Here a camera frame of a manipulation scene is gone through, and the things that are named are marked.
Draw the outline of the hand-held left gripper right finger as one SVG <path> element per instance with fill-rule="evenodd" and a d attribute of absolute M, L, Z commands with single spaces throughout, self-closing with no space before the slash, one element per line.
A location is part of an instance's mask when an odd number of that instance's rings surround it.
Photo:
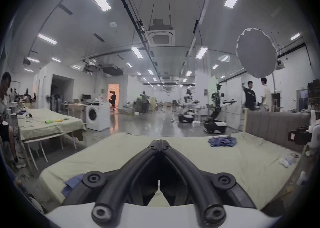
<path fill-rule="evenodd" d="M 159 189 L 170 206 L 194 205 L 201 226 L 221 226 L 227 218 L 224 205 L 256 209 L 232 174 L 199 170 L 167 141 L 160 143 Z"/>

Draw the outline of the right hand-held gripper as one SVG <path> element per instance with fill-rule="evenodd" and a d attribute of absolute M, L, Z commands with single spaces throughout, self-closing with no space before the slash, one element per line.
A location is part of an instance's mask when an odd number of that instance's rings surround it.
<path fill-rule="evenodd" d="M 320 120 L 309 127 L 300 127 L 296 131 L 288 133 L 288 140 L 297 145 L 308 145 L 309 147 L 320 146 Z"/>

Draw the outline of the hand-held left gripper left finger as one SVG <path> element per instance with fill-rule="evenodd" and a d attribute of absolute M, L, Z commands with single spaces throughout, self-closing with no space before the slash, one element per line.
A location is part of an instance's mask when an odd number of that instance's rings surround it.
<path fill-rule="evenodd" d="M 87 172 L 65 197 L 62 206 L 94 203 L 92 220 L 100 227 L 115 227 L 125 203 L 148 206 L 158 191 L 158 153 L 152 143 L 120 169 Z"/>

